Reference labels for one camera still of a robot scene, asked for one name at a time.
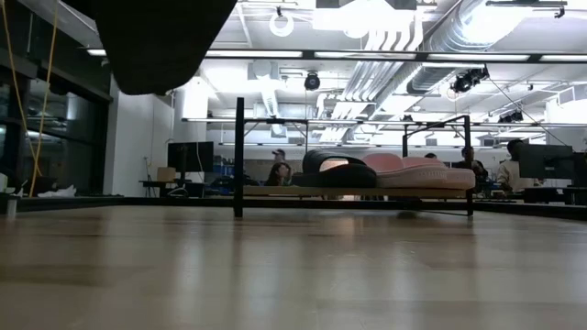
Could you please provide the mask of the black foam slide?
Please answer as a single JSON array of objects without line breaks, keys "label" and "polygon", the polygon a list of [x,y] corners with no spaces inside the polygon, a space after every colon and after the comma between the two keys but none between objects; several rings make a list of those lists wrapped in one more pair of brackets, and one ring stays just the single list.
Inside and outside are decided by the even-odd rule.
[{"label": "black foam slide", "polygon": [[91,18],[120,91],[164,94],[196,74],[238,0],[62,0]]},{"label": "black foam slide", "polygon": [[[345,160],[327,170],[321,166],[328,160]],[[325,149],[308,151],[302,161],[303,171],[292,176],[292,185],[314,188],[375,188],[377,174],[360,159]]]}]

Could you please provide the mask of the pink foam slide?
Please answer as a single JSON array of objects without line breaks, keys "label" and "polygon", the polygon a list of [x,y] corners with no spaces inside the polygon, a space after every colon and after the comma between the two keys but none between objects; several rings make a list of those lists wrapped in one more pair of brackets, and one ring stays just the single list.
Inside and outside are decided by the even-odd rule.
[{"label": "pink foam slide", "polygon": [[404,167],[418,175],[416,184],[423,188],[468,190],[475,186],[472,170],[450,168],[438,159],[424,157],[403,158]]},{"label": "pink foam slide", "polygon": [[447,179],[447,166],[437,159],[374,153],[362,161],[376,173],[379,188],[437,188]]}]

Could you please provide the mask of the black monitor on desk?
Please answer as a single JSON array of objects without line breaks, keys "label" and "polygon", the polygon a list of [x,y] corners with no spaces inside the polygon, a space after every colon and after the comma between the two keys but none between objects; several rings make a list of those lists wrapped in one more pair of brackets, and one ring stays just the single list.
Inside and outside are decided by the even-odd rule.
[{"label": "black monitor on desk", "polygon": [[167,166],[177,172],[212,172],[213,142],[170,143],[167,146]]}]

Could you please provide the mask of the long ceiling light strip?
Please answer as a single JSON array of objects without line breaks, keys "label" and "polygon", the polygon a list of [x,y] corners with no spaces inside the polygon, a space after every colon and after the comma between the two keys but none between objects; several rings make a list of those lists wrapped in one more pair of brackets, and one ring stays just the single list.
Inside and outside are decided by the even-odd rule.
[{"label": "long ceiling light strip", "polygon": [[165,60],[401,61],[500,64],[587,64],[587,53],[430,52],[391,50],[210,49],[190,54],[159,54]]}]

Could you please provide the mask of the dark monitor desk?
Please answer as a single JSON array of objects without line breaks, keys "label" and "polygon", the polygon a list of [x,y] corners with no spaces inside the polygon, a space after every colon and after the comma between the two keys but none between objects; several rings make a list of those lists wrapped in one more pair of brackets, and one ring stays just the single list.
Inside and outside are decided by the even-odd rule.
[{"label": "dark monitor desk", "polygon": [[204,198],[205,185],[187,181],[182,184],[177,181],[141,181],[146,189],[147,197],[159,198]]}]

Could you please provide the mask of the black ceiling spot lamp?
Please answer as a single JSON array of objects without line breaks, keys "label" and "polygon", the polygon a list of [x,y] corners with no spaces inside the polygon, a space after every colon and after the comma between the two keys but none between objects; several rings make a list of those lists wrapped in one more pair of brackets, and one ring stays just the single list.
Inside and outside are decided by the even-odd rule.
[{"label": "black ceiling spot lamp", "polygon": [[469,69],[456,76],[456,80],[451,84],[450,89],[457,94],[463,94],[489,77],[490,74],[486,67]]}]

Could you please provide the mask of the white crumpled bag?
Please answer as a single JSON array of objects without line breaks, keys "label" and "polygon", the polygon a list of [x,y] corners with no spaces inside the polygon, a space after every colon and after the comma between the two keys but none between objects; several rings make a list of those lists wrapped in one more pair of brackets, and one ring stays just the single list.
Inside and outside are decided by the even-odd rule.
[{"label": "white crumpled bag", "polygon": [[39,198],[72,198],[77,193],[77,189],[74,185],[69,186],[65,189],[59,189],[57,191],[40,192]]}]

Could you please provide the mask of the wide black monitor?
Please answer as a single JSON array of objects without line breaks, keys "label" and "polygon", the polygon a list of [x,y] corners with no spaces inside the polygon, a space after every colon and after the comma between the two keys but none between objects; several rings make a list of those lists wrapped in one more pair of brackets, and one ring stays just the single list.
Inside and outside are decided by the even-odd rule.
[{"label": "wide black monitor", "polygon": [[519,173],[522,178],[574,178],[573,150],[568,146],[523,144],[519,148]]}]

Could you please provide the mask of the wooden shelf with black frame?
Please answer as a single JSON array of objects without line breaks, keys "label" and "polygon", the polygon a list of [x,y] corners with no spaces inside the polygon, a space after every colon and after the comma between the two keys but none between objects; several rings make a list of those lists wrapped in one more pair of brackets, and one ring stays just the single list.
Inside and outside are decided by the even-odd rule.
[{"label": "wooden shelf with black frame", "polygon": [[[242,216],[243,210],[243,196],[244,196],[244,139],[245,139],[245,125],[247,123],[265,123],[265,124],[301,124],[305,128],[309,128],[310,121],[308,119],[287,119],[277,117],[266,118],[246,118],[245,116],[245,99],[243,97],[237,98],[235,111],[235,146],[234,146],[234,214],[236,217]],[[389,195],[393,191],[391,189],[383,190],[383,192],[376,192],[375,188],[308,188],[308,194],[324,194],[324,195]]]}]

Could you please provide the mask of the black aluminium table frame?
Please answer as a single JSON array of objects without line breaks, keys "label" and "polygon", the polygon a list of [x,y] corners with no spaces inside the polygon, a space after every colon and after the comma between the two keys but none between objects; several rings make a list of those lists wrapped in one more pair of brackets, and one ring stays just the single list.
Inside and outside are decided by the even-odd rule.
[{"label": "black aluminium table frame", "polygon": [[[226,207],[232,209],[232,199],[164,199],[143,197],[75,197],[75,198],[25,198],[17,202],[19,212],[54,211],[103,206],[186,206]],[[416,201],[322,201],[322,200],[269,200],[246,199],[243,209],[329,209],[329,210],[378,210],[378,211],[462,211],[489,212],[508,215],[537,216],[577,220],[587,223],[587,206],[548,205],[536,203],[474,202],[416,202]]]}]

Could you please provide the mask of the silver ceiling duct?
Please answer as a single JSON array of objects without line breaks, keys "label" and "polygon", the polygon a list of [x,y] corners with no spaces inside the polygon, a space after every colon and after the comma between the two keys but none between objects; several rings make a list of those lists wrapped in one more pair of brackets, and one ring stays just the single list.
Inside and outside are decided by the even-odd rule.
[{"label": "silver ceiling duct", "polygon": [[423,51],[483,52],[509,34],[519,18],[509,8],[487,6],[488,0],[463,0],[424,43]]}]

